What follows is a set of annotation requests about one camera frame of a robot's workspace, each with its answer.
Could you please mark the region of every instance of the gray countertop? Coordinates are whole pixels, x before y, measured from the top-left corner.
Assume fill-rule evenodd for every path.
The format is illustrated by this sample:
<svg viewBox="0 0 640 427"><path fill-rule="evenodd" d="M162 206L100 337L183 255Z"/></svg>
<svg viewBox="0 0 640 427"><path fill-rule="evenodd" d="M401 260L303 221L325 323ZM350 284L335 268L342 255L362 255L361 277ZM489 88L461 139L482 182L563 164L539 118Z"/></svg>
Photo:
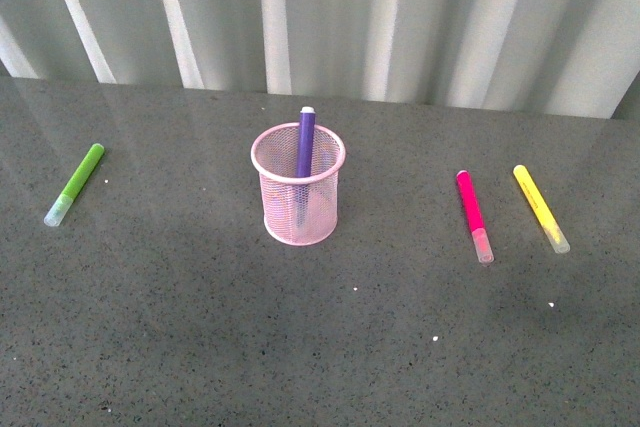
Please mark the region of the gray countertop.
<svg viewBox="0 0 640 427"><path fill-rule="evenodd" d="M335 232L290 247L249 150L303 105L347 160ZM639 425L638 123L9 78L0 114L2 425Z"/></svg>

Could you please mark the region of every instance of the mesh cup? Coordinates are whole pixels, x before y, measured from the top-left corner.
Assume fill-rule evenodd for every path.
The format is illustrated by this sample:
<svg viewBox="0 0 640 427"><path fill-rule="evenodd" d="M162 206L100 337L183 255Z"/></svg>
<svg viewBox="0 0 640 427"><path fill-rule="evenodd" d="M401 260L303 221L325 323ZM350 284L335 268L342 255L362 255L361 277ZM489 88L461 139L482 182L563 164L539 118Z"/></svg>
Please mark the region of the mesh cup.
<svg viewBox="0 0 640 427"><path fill-rule="evenodd" d="M280 242L310 245L326 239L338 222L338 171L346 157L342 140L315 126L311 177L296 178L298 122L272 127L251 147L260 173L264 225Z"/></svg>

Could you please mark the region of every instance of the pink marker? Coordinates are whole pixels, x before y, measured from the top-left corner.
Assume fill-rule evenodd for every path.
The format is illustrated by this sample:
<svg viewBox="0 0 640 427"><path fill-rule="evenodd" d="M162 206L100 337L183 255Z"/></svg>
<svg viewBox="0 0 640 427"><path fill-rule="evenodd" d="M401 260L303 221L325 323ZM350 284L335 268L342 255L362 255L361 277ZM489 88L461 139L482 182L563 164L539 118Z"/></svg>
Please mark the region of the pink marker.
<svg viewBox="0 0 640 427"><path fill-rule="evenodd" d="M466 170L461 170L458 172L456 179L458 180L458 188L460 189L464 210L467 212L469 230L471 231L471 237L473 237L473 244L476 247L478 260L481 264L490 264L493 262L493 252L491 252L491 244L489 244L487 231L484 229L484 222L482 221L482 214L480 213L476 193L473 190L471 176Z"/></svg>

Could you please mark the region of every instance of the white curtain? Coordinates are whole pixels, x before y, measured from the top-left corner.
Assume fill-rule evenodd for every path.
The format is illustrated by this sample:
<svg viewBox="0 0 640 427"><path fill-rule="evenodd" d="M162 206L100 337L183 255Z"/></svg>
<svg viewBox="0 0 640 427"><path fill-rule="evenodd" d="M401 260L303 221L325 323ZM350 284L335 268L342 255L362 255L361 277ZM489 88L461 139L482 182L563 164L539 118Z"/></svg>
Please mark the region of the white curtain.
<svg viewBox="0 0 640 427"><path fill-rule="evenodd" d="M0 75L640 118L640 0L0 0Z"/></svg>

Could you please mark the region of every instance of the purple marker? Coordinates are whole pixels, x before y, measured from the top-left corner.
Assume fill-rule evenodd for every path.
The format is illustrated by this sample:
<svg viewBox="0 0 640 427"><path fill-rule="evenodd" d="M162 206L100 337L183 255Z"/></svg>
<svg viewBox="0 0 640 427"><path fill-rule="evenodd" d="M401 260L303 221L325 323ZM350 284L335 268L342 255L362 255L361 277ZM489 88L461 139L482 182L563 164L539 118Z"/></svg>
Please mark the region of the purple marker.
<svg viewBox="0 0 640 427"><path fill-rule="evenodd" d="M316 111L313 107L303 107L300 111L298 127L298 163L296 177L311 176L311 154L313 153L313 131L316 123Z"/></svg>

